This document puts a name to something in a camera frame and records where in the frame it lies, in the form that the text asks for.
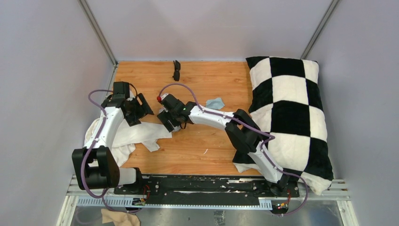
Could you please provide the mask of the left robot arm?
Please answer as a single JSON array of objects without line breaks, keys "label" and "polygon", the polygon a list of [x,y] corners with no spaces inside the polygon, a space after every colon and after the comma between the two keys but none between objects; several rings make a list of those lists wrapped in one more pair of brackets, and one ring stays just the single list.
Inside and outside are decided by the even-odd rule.
[{"label": "left robot arm", "polygon": [[133,84],[114,82],[110,95],[96,104],[101,110],[100,121],[94,133],[82,148],[74,149],[72,162],[81,190],[109,189],[126,185],[132,194],[140,194],[144,181],[138,168],[120,168],[111,147],[121,123],[128,126],[141,124],[141,119],[153,111],[142,93]]}]

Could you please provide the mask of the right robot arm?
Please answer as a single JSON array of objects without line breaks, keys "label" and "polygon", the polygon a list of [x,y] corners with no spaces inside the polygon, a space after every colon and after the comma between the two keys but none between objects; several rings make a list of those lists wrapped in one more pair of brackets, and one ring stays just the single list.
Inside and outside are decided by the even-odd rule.
[{"label": "right robot arm", "polygon": [[236,149],[236,156],[250,158],[258,167],[272,195],[279,197],[287,191],[289,177],[266,148],[266,143],[273,140],[274,136],[262,132],[244,110],[222,112],[195,102],[185,104],[171,94],[158,96],[157,101],[162,105],[157,117],[169,132],[176,128],[184,129],[187,124],[223,130]]}]

